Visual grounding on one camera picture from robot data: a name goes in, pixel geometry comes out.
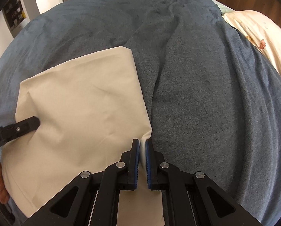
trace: clamp jaw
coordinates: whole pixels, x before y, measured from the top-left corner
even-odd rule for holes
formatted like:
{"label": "clamp jaw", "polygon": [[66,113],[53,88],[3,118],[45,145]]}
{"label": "clamp jaw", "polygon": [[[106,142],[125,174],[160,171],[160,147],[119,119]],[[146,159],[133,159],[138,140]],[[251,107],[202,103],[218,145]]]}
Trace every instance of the clamp jaw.
{"label": "clamp jaw", "polygon": [[6,127],[0,127],[0,147],[7,142],[15,140],[31,131],[37,130],[40,121],[37,117],[33,116],[15,124],[10,124]]}
{"label": "clamp jaw", "polygon": [[165,190],[170,226],[262,226],[201,171],[182,172],[146,141],[148,188]]}
{"label": "clamp jaw", "polygon": [[81,172],[23,226],[116,226],[120,190],[137,186],[139,141],[104,171]]}

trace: wrinkled fabric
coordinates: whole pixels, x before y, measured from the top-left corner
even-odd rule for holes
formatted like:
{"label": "wrinkled fabric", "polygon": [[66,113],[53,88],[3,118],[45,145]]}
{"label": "wrinkled fabric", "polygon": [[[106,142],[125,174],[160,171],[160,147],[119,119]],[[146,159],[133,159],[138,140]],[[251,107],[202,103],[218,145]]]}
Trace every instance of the wrinkled fabric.
{"label": "wrinkled fabric", "polygon": [[133,53],[155,149],[274,225],[281,78],[211,0],[69,0],[40,15],[0,59],[0,125],[14,122],[21,81],[121,45]]}
{"label": "wrinkled fabric", "polygon": [[245,35],[281,76],[281,28],[276,23],[252,10],[226,13],[223,19]]}
{"label": "wrinkled fabric", "polygon": [[[22,81],[15,119],[31,116],[39,118],[38,129],[2,150],[5,187],[27,217],[82,171],[101,172],[119,161],[134,138],[140,168],[146,167],[152,128],[128,48],[84,55]],[[133,193],[120,192],[117,223],[163,226],[161,192],[148,190],[143,171],[138,178]]]}

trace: orange flower pattern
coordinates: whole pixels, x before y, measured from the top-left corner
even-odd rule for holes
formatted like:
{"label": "orange flower pattern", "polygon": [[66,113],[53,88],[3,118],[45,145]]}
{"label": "orange flower pattern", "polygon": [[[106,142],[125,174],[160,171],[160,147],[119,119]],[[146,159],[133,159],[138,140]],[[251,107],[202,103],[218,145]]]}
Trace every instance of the orange flower pattern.
{"label": "orange flower pattern", "polygon": [[259,49],[264,49],[266,47],[266,42],[264,41],[264,39],[261,40]]}
{"label": "orange flower pattern", "polygon": [[253,44],[254,40],[250,36],[246,35],[245,37]]}

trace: beige pillowcase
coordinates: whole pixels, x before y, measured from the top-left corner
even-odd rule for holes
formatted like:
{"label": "beige pillowcase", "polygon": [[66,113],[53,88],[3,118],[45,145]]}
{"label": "beige pillowcase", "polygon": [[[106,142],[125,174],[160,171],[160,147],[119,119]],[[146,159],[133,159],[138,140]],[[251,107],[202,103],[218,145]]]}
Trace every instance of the beige pillowcase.
{"label": "beige pillowcase", "polygon": [[[69,60],[20,84],[16,121],[40,127],[3,147],[7,191],[30,217],[80,172],[96,173],[120,160],[151,125],[130,49],[116,47]],[[121,191],[118,225],[162,226],[160,191],[150,191],[139,166],[136,191]]]}
{"label": "beige pillowcase", "polygon": [[222,17],[244,34],[281,76],[281,28],[265,15],[252,10],[234,11]]}

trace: black clamp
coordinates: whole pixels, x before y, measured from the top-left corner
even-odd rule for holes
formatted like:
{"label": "black clamp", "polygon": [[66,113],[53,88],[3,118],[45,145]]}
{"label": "black clamp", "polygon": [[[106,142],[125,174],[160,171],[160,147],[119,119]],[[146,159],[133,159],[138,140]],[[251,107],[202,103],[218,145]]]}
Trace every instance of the black clamp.
{"label": "black clamp", "polygon": [[33,116],[18,123],[0,127],[0,146],[36,130],[39,125],[39,119]]}
{"label": "black clamp", "polygon": [[139,141],[104,171],[81,172],[23,226],[116,226],[120,190],[137,186]]}

